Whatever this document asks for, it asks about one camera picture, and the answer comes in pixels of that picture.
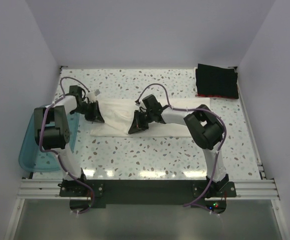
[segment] white wall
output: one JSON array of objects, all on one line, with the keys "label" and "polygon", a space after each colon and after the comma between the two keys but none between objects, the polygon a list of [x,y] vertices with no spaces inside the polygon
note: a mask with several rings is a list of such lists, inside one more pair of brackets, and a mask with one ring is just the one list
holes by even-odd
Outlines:
[{"label": "white wall", "polygon": [[290,0],[276,0],[238,69],[265,171],[277,181],[290,227]]},{"label": "white wall", "polygon": [[51,101],[57,64],[24,0],[0,0],[0,240],[22,171],[18,154],[33,109]]},{"label": "white wall", "polygon": [[240,63],[274,0],[27,0],[71,68]]}]

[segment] white towel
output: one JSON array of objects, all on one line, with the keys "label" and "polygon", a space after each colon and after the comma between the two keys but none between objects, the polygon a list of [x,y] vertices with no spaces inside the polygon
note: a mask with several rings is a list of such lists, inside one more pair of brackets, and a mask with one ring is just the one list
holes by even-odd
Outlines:
[{"label": "white towel", "polygon": [[[162,106],[167,104],[166,99],[157,99]],[[191,137],[186,126],[178,124],[161,124],[152,122],[149,129],[134,134],[128,134],[134,119],[134,111],[138,110],[133,99],[100,98],[99,110],[105,123],[92,125],[90,135],[98,137]],[[197,108],[205,104],[210,108],[210,99],[207,97],[172,98],[170,104],[176,108]]]}]

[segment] folded cloth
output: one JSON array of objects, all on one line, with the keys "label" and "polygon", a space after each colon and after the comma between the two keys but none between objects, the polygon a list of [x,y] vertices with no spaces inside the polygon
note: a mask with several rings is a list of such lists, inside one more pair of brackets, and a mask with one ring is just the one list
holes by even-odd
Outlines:
[{"label": "folded cloth", "polygon": [[221,68],[198,64],[196,68],[197,96],[238,99],[237,67]]},{"label": "folded cloth", "polygon": [[[166,99],[157,99],[162,106]],[[105,123],[94,123],[90,135],[98,137],[191,137],[186,126],[179,124],[161,124],[152,122],[149,129],[134,134],[128,134],[134,119],[134,111],[139,110],[132,99],[98,99],[99,110]],[[172,98],[172,106],[177,108],[197,108],[205,104],[210,108],[209,98]]]}]

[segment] table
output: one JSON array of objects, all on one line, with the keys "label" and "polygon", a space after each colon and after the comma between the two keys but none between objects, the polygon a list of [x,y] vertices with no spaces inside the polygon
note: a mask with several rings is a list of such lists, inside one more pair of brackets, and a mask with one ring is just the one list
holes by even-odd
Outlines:
[{"label": "table", "polygon": [[[61,77],[77,78],[104,98],[137,99],[151,83],[166,86],[170,98],[193,98],[196,94],[193,69],[64,69]],[[66,79],[65,91],[75,81]],[[163,98],[162,88],[152,87],[145,95]],[[55,99],[61,95],[58,86]],[[211,110],[226,123],[224,164],[230,180],[261,179],[252,141],[239,99],[212,98]],[[202,150],[189,137],[93,137],[93,124],[79,120],[74,156],[88,179],[205,179]],[[60,171],[35,172],[33,179],[62,179]]]}]

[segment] robotic arm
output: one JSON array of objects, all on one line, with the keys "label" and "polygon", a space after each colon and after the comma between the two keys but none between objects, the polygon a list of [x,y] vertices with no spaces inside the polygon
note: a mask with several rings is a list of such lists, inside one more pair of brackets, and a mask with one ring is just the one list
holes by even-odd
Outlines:
[{"label": "robotic arm", "polygon": [[[64,168],[77,179],[81,178],[82,170],[78,162],[75,161],[68,144],[70,133],[66,116],[68,114],[80,113],[85,115],[87,121],[104,122],[99,111],[98,101],[89,101],[89,99],[94,99],[93,93],[85,94],[84,98],[82,93],[83,89],[81,87],[76,85],[70,86],[69,93],[48,111],[42,142],[45,150],[58,152]],[[39,145],[43,116],[47,107],[38,107],[34,110],[35,141],[37,145]],[[63,179],[71,181],[72,178],[62,167],[61,169],[63,171]]]},{"label": "robotic arm", "polygon": [[[212,187],[221,189],[229,181],[221,151],[218,153],[217,150],[223,140],[224,127],[210,109],[206,105],[200,105],[192,113],[174,110],[168,105],[162,106],[152,94],[142,101],[146,110],[143,111],[141,108],[135,111],[129,134],[148,129],[151,122],[187,126],[195,143],[203,149],[207,164],[207,180],[212,178]],[[214,170],[217,153],[218,159]]]}]

